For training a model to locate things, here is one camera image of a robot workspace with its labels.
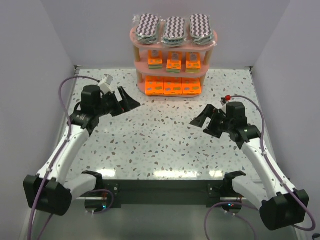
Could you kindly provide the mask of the orange flat pack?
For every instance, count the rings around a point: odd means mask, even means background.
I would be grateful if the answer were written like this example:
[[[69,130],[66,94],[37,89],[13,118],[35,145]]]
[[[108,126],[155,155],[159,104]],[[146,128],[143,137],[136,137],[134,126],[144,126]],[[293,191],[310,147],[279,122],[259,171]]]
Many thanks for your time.
[[[163,77],[147,75],[145,77],[144,93],[147,96],[163,95],[164,94]]]
[[[163,78],[163,94],[166,96],[182,95],[183,86],[180,77],[164,77]]]
[[[185,96],[199,95],[202,93],[199,78],[182,78],[182,94]]]

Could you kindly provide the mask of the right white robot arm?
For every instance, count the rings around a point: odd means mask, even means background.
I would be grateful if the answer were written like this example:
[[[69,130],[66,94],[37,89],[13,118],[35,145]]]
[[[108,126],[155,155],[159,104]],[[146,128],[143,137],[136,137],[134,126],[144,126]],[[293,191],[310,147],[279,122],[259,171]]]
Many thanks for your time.
[[[228,102],[220,109],[208,104],[191,121],[191,125],[201,128],[207,119],[210,122],[203,132],[218,139],[222,134],[228,134],[249,159],[263,184],[260,187],[244,172],[235,171],[225,174],[219,192],[222,195],[239,194],[245,197],[257,208],[268,230],[297,227],[302,223],[309,196],[305,190],[299,190],[291,183],[272,158],[264,146],[259,129],[248,123],[243,103]]]

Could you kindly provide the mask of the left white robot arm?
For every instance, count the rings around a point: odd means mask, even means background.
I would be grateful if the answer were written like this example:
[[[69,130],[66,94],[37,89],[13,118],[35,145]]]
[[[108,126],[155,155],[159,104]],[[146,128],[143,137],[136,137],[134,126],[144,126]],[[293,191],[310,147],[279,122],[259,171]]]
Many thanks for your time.
[[[87,85],[81,101],[70,116],[64,137],[49,160],[36,175],[27,175],[23,188],[32,210],[63,216],[76,198],[104,189],[103,177],[94,171],[84,171],[76,180],[67,182],[67,174],[81,147],[87,142],[100,122],[100,117],[116,117],[140,107],[123,87],[118,87],[122,100],[106,86]]]

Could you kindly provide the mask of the striped sponge pack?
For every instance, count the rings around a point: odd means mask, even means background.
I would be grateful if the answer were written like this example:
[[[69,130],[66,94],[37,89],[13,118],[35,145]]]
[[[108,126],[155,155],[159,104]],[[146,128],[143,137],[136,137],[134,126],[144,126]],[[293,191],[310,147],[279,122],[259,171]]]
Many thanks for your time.
[[[133,17],[133,39],[142,45],[159,43],[161,19],[152,13],[138,14]]]
[[[206,14],[196,13],[189,17],[189,34],[195,45],[216,45],[211,20]]]
[[[182,46],[186,40],[186,19],[171,16],[166,19],[161,42],[167,47]]]

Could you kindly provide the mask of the orange sponge box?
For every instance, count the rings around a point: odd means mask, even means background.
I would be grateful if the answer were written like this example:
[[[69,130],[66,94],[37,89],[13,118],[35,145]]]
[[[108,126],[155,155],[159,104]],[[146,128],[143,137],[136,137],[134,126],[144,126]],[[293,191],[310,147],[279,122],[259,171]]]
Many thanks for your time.
[[[180,73],[182,69],[182,52],[169,51],[167,56],[166,71]]]
[[[160,50],[148,50],[148,68],[161,69],[163,67],[163,55]]]
[[[199,73],[201,70],[201,55],[199,52],[186,52],[185,71],[187,73]]]

